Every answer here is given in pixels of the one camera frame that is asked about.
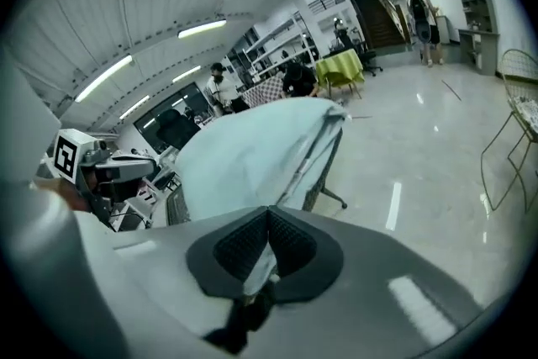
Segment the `ceiling light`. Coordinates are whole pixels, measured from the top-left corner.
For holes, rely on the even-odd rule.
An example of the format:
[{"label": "ceiling light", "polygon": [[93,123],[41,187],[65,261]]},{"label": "ceiling light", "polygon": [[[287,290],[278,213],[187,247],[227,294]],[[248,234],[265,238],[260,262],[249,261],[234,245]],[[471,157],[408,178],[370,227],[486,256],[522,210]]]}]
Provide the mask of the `ceiling light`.
[{"label": "ceiling light", "polygon": [[181,32],[179,32],[179,34],[177,34],[177,37],[179,39],[187,38],[191,34],[205,32],[206,30],[211,30],[211,29],[217,29],[218,27],[222,27],[225,24],[226,24],[225,19],[221,19],[220,21],[214,21],[212,23],[202,24],[201,26],[196,26],[191,29],[182,30]]},{"label": "ceiling light", "polygon": [[186,77],[187,75],[190,75],[192,74],[193,72],[196,72],[196,71],[199,71],[200,69],[202,69],[201,66],[196,66],[194,67],[193,69],[189,69],[188,71],[186,71],[185,73],[182,73],[181,75],[178,75],[177,77],[175,77],[173,80],[171,80],[172,82],[176,82],[176,81],[179,81],[181,80],[182,78]]},{"label": "ceiling light", "polygon": [[141,100],[139,100],[137,103],[135,103],[131,108],[129,108],[127,111],[125,111],[123,114],[119,116],[120,120],[123,120],[125,117],[127,117],[129,114],[131,114],[135,109],[137,109],[142,103],[144,103],[146,100],[148,100],[150,97],[145,96]]},{"label": "ceiling light", "polygon": [[127,55],[117,63],[110,66],[105,72],[103,72],[95,80],[93,80],[89,86],[82,90],[82,92],[76,97],[75,102],[81,102],[84,98],[86,98],[88,94],[93,92],[93,90],[95,90],[99,86],[99,84],[109,78],[113,73],[119,71],[122,67],[129,64],[131,61],[133,61],[133,57],[131,57],[131,55]]},{"label": "ceiling light", "polygon": [[152,125],[153,123],[155,123],[155,119],[151,119],[150,121],[148,121],[146,124],[144,124],[144,129],[150,125]]}]

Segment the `gold wire chair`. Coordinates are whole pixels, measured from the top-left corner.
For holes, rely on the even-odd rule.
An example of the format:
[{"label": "gold wire chair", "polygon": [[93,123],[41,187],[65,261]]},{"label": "gold wire chair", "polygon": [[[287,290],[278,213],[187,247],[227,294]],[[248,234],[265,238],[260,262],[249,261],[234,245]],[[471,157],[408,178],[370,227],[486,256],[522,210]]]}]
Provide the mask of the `gold wire chair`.
[{"label": "gold wire chair", "polygon": [[[535,59],[533,59],[524,51],[507,50],[503,54],[503,58],[501,60],[501,75],[504,81],[504,86],[506,88],[508,104],[511,108],[511,113],[504,122],[503,127],[501,127],[500,131],[495,135],[492,141],[482,152],[482,155],[480,157],[482,182],[484,185],[486,196],[488,197],[489,204],[491,205],[492,211],[494,211],[504,201],[504,198],[506,198],[508,192],[514,185],[515,180],[519,178],[519,180],[521,181],[521,187],[523,188],[525,212],[527,212],[532,206],[536,195],[538,195],[537,188],[530,201],[528,201],[527,190],[525,188],[523,177],[521,176],[521,169],[525,163],[527,155],[529,154],[530,145],[533,143],[538,143],[538,62],[536,62]],[[506,124],[508,124],[512,117],[516,119],[518,124],[521,126],[521,129],[523,130],[523,134],[514,145],[514,148],[512,148],[512,150],[508,154],[508,160],[512,167],[515,169],[515,175],[503,197],[501,197],[497,205],[493,205],[493,202],[489,196],[488,188],[486,187],[486,181],[484,180],[483,158],[488,148],[498,138],[498,136],[501,134],[504,127],[506,127]],[[510,157],[525,137],[527,138],[528,143],[525,148],[523,158],[521,159],[521,163],[517,166]]]}]

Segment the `staircase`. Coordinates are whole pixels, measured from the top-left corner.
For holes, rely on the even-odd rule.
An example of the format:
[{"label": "staircase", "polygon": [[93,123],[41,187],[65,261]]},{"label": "staircase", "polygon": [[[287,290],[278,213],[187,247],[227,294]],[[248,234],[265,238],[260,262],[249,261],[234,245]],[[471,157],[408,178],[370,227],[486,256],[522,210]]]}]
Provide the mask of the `staircase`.
[{"label": "staircase", "polygon": [[379,0],[355,0],[366,27],[373,48],[405,44],[404,37]]}]

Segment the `light blue cloth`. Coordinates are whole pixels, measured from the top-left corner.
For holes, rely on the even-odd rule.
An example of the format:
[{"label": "light blue cloth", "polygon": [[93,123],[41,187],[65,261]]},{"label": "light blue cloth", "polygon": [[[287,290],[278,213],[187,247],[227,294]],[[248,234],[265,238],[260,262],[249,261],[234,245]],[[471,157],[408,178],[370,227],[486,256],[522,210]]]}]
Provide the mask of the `light blue cloth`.
[{"label": "light blue cloth", "polygon": [[289,98],[215,120],[176,159],[191,220],[277,203],[301,209],[346,115],[327,99]]}]

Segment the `backpack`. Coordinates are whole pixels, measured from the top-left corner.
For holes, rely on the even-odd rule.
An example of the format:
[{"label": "backpack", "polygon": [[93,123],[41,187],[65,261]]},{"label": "backpack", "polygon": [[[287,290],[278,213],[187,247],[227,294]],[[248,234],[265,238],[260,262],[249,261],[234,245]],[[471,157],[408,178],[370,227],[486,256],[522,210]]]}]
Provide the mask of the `backpack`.
[{"label": "backpack", "polygon": [[409,11],[415,21],[428,19],[428,9],[424,0],[410,0]]}]

